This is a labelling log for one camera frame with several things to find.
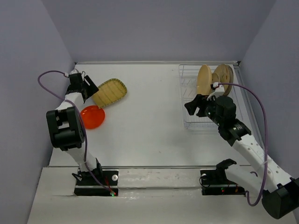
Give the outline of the green bamboo-pattern tray plate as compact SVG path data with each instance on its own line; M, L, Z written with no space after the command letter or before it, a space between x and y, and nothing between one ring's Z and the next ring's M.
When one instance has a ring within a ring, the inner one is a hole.
M104 108L124 98L127 92L121 80L112 78L98 86L98 91L92 95L92 100L99 108Z

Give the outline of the peach round plate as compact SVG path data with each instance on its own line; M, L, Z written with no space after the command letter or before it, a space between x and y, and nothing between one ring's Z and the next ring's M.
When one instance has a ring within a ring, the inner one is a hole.
M209 95L211 91L212 72L208 65L202 65L197 76L197 94Z

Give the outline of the small cream calligraphy plate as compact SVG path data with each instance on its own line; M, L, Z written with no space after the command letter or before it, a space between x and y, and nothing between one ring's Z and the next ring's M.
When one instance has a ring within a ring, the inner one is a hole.
M216 83L216 82L218 82L218 83L223 83L224 82L222 73L214 72L212 74L212 83Z

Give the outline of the beige bird-pattern plate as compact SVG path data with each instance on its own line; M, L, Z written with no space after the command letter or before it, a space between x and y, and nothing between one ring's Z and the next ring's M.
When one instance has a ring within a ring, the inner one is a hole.
M233 70L229 65L220 64L215 70L216 73L220 78L220 83L230 83L234 82L234 74Z

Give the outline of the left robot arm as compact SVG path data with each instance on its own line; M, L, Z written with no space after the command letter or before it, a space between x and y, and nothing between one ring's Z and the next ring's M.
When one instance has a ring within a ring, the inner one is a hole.
M104 173L98 159L87 150L86 129L79 111L95 93L96 86L89 76L77 69L64 76L70 81L64 99L58 108L46 113L51 143L78 164L79 172L73 174L76 180L103 185Z

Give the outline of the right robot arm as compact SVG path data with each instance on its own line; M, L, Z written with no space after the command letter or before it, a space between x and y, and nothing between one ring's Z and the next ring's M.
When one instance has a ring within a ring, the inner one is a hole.
M212 97L198 94L185 103L189 115L208 117L220 136L252 166L264 183L262 205L274 219L280 219L299 206L299 180L278 167L266 156L247 126L236 118L236 105L228 96Z

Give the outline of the orange round plate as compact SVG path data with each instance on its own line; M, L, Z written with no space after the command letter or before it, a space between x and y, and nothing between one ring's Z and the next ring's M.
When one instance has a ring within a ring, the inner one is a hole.
M97 105L91 105L84 108L80 115L83 119L86 129L98 128L105 120L106 114L102 108Z

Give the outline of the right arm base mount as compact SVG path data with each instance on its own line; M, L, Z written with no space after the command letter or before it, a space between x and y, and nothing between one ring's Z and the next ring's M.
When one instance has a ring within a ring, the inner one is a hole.
M203 196L245 195L245 189L226 177L226 170L237 164L232 159L226 159L216 165L215 169L200 171L199 183Z

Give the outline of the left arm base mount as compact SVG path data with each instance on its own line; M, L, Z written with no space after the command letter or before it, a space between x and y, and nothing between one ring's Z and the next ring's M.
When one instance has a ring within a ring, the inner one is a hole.
M72 173L75 178L74 195L76 196L118 196L119 170L104 169L102 175L94 174L96 181L90 173L83 175L78 169Z

